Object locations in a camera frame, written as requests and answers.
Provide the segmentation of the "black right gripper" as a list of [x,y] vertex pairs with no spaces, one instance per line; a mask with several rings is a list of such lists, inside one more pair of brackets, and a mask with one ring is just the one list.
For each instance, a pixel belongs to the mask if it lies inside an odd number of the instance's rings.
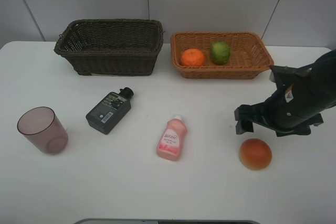
[[254,132],[253,124],[276,132],[277,137],[289,135],[310,135],[310,126],[323,123],[320,113],[310,118],[301,118],[295,109],[290,109],[284,91],[277,90],[266,101],[254,105],[240,105],[234,116],[237,121],[236,134]]

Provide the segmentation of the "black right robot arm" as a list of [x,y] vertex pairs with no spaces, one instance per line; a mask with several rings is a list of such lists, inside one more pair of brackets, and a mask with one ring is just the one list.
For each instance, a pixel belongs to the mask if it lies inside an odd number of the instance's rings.
[[309,135],[312,125],[323,123],[321,112],[335,106],[335,51],[300,68],[270,69],[277,90],[262,103],[242,104],[235,110],[236,134],[253,132],[258,124],[278,137]]

